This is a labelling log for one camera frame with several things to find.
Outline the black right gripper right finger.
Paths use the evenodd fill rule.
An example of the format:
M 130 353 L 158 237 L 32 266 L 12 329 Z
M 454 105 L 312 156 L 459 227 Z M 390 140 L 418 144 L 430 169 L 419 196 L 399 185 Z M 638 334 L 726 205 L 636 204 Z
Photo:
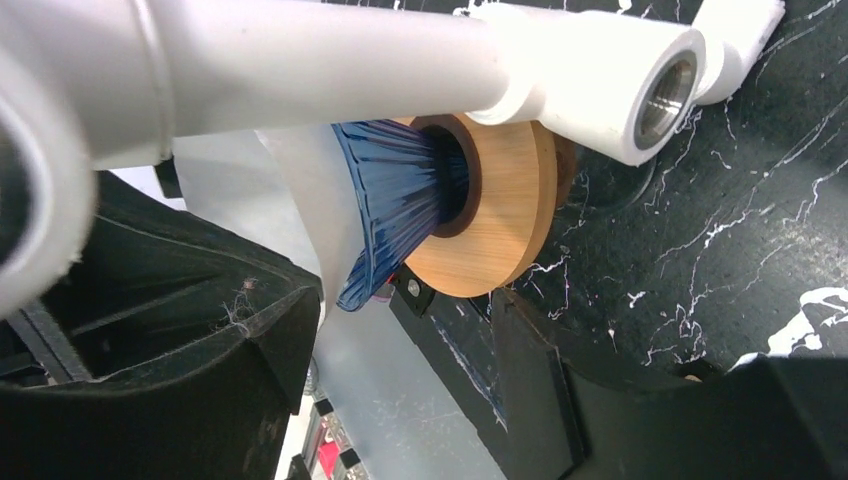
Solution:
M 754 361 L 701 382 L 634 364 L 513 291 L 491 324 L 510 479 L 843 479 L 847 364 Z

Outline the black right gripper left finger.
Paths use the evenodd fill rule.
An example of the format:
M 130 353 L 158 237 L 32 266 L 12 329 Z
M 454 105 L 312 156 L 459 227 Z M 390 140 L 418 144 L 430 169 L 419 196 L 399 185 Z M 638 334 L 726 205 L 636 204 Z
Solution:
M 118 176 L 80 262 L 1 324 L 5 479 L 271 479 L 318 277 Z

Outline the white paper coffee filter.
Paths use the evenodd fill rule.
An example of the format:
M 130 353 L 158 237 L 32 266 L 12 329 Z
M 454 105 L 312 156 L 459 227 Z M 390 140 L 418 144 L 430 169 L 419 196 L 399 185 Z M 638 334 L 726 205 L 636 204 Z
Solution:
M 259 130 L 276 160 L 317 256 L 329 310 L 339 300 L 364 248 L 357 195 L 340 142 L 330 125 Z

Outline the blue glass dripper cone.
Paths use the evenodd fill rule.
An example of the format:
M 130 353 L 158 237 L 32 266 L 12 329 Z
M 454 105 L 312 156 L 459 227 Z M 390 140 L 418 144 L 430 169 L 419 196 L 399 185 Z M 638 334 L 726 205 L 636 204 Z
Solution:
M 339 294 L 361 309 L 437 228 L 459 218 L 471 191 L 471 156 L 438 126 L 394 120 L 335 123 L 350 172 L 364 247 Z

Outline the wooden ring dripper holder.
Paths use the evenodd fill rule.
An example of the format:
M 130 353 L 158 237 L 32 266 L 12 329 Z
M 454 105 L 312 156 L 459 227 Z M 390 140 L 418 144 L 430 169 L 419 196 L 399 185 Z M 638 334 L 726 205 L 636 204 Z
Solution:
M 436 291 L 460 298 L 515 280 L 541 250 L 556 207 L 553 134 L 537 121 L 486 126 L 464 114 L 399 121 L 420 131 L 445 129 L 471 175 L 464 211 L 424 240 L 407 266 Z

